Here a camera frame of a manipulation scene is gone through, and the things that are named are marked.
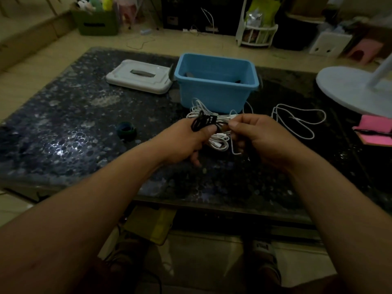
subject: table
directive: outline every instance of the table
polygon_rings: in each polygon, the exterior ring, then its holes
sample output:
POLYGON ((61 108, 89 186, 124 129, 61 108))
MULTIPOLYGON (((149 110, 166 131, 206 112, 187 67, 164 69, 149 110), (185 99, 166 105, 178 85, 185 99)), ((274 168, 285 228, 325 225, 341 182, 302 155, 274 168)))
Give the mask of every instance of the table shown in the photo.
MULTIPOLYGON (((178 60, 114 49, 89 50, 0 128, 1 187, 41 201, 186 115, 175 99, 177 83, 161 96, 107 84, 105 75, 124 59, 168 67, 178 60), (138 129, 133 142, 123 143, 116 135, 116 124, 124 120, 138 129)), ((326 122, 312 126, 316 137, 304 143, 390 213, 390 148, 363 146, 350 130, 359 116, 329 101, 315 86, 315 73, 257 71, 264 88, 248 99, 254 112, 269 115, 277 103, 323 109, 326 122)), ((320 117, 299 116, 310 121, 320 117)), ((311 223, 288 178, 279 171, 247 156, 210 148, 203 149, 200 160, 200 169, 187 161, 159 169, 135 199, 311 223)))

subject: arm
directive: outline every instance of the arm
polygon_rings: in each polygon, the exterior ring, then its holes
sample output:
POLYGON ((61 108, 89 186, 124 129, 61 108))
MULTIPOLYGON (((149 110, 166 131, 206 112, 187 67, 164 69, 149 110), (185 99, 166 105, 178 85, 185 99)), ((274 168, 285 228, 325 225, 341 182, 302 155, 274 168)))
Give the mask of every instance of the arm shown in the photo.
POLYGON ((392 217, 325 159, 268 116, 242 114, 229 123, 261 158, 291 178, 336 271, 354 293, 391 293, 392 217))
POLYGON ((0 228, 1 293, 68 293, 97 256, 143 182, 162 164, 191 156, 215 133, 183 119, 91 177, 0 228))

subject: pink stool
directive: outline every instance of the pink stool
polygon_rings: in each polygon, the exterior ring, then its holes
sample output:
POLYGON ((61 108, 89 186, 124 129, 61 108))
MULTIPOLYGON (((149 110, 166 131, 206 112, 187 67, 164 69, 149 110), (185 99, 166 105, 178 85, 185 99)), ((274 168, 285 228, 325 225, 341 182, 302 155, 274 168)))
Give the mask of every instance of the pink stool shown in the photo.
POLYGON ((347 54, 347 57, 355 57, 358 54, 362 54, 360 59, 361 65, 366 65, 367 63, 373 61, 375 56, 383 48, 384 43, 378 42, 373 39, 362 39, 354 48, 347 54))

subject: white fan base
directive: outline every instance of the white fan base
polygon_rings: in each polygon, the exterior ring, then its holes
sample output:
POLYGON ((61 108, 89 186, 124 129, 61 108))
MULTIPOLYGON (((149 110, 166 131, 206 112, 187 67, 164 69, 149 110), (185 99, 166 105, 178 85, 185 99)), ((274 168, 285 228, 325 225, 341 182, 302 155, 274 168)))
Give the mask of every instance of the white fan base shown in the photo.
POLYGON ((373 73, 350 67, 321 70, 316 82, 323 93, 340 105, 361 114, 392 118, 392 81, 381 79, 368 87, 373 73))

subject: hand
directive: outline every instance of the hand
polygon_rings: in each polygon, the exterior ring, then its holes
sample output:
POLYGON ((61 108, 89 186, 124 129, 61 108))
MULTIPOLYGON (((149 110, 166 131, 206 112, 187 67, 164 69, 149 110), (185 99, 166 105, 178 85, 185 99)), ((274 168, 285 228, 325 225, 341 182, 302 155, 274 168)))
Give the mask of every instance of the hand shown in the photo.
POLYGON ((192 118, 181 119, 150 140, 163 154, 164 163, 178 163, 190 157, 190 161, 195 166, 201 166, 198 150, 202 149, 203 143, 208 141, 217 128, 215 125, 210 125, 193 132, 190 128, 193 121, 192 118))
POLYGON ((273 166, 288 170, 313 153, 274 119, 266 115, 240 114, 228 122, 232 138, 240 152, 251 141, 261 159, 273 166))

